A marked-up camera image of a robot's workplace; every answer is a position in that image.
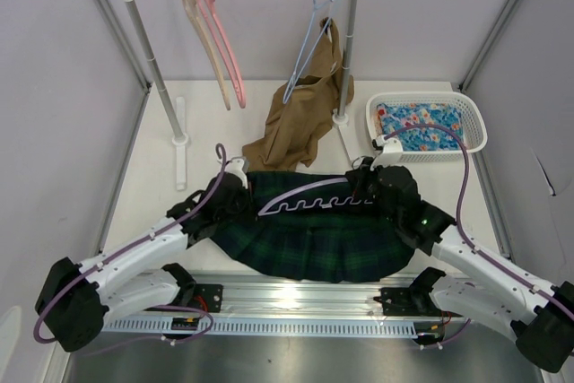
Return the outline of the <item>purple hanger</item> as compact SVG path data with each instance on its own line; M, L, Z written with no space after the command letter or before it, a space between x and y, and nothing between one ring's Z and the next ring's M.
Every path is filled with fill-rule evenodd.
M323 179L309 183L304 186L296 187L271 199L261 209L257 211L257 216L265 217L265 216L276 215L278 213L292 213L303 210L315 210L315 209L331 210L339 207L373 204L372 200L357 199L353 195L348 195L346 197L331 196L329 198L319 196L314 198L301 198L294 200L294 197L297 197L303 193L339 184L348 185L349 182L345 177L338 177L338 178Z

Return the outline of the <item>green plaid skirt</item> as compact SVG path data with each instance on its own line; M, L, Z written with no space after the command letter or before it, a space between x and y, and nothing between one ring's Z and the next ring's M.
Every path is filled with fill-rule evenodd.
M259 209L280 194L338 177L343 176L250 172L252 214L221 225L211 239L233 260L274 277L367 283L401 271L414 251L396 236L374 203L257 216ZM303 193L294 200L351 194L350 184L339 184Z

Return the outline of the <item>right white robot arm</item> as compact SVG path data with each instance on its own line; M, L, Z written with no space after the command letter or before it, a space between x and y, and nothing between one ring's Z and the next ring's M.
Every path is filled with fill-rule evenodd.
M515 265L470 239L460 221L421 198L411 172L376 166L373 159L345 174L355 197L371 201L409 248L469 276L457 286L444 272L428 268L409 301L418 313L453 311L511 340L532 364L549 373L573 355L573 285L556 285Z

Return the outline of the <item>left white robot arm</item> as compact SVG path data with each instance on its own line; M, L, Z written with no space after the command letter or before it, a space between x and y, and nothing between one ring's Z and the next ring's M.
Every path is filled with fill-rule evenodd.
M53 264L35 304L33 336L76 352L116 320L146 309L183 311L193 305L196 281L171 258L210 239L247 213L248 177L220 172L206 190L174 205L140 238L75 263Z

